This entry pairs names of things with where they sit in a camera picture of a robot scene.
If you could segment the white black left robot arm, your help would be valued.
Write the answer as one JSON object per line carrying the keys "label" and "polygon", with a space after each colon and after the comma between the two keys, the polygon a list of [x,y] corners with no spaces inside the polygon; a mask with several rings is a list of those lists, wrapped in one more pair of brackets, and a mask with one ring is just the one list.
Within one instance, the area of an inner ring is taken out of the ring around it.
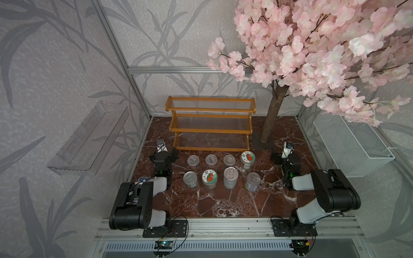
{"label": "white black left robot arm", "polygon": [[172,185],[172,164],[179,158],[176,148],[160,151],[150,156],[154,175],[140,182],[124,182],[120,185],[109,216],[112,230],[129,231],[150,229],[170,231],[171,216],[167,211],[153,209],[153,199]]}

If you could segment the clear jar tomato lid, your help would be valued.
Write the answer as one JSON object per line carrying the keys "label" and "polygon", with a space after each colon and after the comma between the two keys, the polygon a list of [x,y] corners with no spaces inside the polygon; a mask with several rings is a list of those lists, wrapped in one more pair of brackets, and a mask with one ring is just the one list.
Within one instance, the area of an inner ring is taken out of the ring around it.
{"label": "clear jar tomato lid", "polygon": [[247,150],[242,152],[240,157],[241,162],[244,164],[243,169],[249,170],[256,160],[256,156],[253,152]]}

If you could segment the silver green label tin can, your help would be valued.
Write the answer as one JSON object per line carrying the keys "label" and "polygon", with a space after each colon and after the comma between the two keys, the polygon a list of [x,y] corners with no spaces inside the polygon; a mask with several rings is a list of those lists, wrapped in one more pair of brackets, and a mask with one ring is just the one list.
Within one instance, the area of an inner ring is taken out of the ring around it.
{"label": "silver green label tin can", "polygon": [[194,189],[198,186],[198,175],[195,172],[186,172],[183,176],[183,181],[189,189]]}

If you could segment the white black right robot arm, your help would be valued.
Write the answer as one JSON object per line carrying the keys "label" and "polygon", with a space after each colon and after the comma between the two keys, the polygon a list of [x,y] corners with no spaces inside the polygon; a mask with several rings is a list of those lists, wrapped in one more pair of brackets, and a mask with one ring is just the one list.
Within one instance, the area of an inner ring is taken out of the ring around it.
{"label": "white black right robot arm", "polygon": [[315,192],[312,201],[291,212],[289,227],[312,226],[323,218],[361,207],[359,194],[340,169],[315,169],[301,174],[301,158],[296,153],[272,152],[271,160],[281,166],[287,189]]}

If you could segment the small clear red-label seed jar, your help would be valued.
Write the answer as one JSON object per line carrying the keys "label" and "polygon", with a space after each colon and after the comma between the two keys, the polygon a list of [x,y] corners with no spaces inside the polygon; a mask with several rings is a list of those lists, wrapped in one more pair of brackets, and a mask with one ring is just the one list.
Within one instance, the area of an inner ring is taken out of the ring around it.
{"label": "small clear red-label seed jar", "polygon": [[223,162],[227,167],[233,167],[236,163],[236,158],[233,155],[228,154],[224,157]]}

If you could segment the small clear grey-label seed jar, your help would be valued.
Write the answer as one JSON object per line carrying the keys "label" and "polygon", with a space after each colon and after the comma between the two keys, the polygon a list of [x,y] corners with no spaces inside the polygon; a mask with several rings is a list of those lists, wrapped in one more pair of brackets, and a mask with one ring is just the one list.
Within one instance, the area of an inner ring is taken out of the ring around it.
{"label": "small clear grey-label seed jar", "polygon": [[208,154],[205,157],[205,163],[208,167],[215,167],[217,162],[218,162],[218,159],[214,154]]}

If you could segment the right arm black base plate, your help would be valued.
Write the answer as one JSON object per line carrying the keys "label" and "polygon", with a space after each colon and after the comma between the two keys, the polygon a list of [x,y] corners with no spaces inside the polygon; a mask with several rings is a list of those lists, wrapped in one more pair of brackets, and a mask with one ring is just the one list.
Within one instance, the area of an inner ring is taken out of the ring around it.
{"label": "right arm black base plate", "polygon": [[295,217],[284,219],[271,217],[270,224],[276,237],[316,237],[318,236],[315,224],[303,224]]}

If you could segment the tall clear tomato-label jar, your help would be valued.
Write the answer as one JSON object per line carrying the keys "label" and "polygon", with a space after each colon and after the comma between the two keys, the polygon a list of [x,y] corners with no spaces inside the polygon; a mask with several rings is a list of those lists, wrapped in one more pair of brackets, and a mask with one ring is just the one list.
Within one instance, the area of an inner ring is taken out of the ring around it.
{"label": "tall clear tomato-label jar", "polygon": [[202,173],[201,178],[206,189],[213,190],[216,188],[218,182],[218,175],[214,170],[208,169],[204,171]]}

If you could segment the purple label tin can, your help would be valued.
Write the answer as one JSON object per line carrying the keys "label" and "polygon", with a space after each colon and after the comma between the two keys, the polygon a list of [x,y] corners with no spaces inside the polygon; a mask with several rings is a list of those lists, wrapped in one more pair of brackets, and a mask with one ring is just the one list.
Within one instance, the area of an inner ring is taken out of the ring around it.
{"label": "purple label tin can", "polygon": [[245,188],[249,192],[257,192],[261,184],[261,177],[258,173],[251,172],[246,176]]}

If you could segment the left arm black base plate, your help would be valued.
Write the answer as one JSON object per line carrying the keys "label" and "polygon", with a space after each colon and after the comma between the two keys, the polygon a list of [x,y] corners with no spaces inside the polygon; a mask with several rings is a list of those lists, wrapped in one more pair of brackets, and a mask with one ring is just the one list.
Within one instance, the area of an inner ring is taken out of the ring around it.
{"label": "left arm black base plate", "polygon": [[189,223],[185,219],[175,219],[161,227],[147,228],[143,232],[143,238],[184,238],[187,236]]}

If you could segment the green white tin can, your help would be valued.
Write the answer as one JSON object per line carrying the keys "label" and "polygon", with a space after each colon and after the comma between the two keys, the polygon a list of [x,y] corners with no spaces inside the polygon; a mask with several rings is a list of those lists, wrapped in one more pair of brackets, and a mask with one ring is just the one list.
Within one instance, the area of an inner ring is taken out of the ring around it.
{"label": "green white tin can", "polygon": [[238,170],[234,167],[228,167],[224,170],[224,186],[227,189],[233,189],[236,187],[239,177]]}

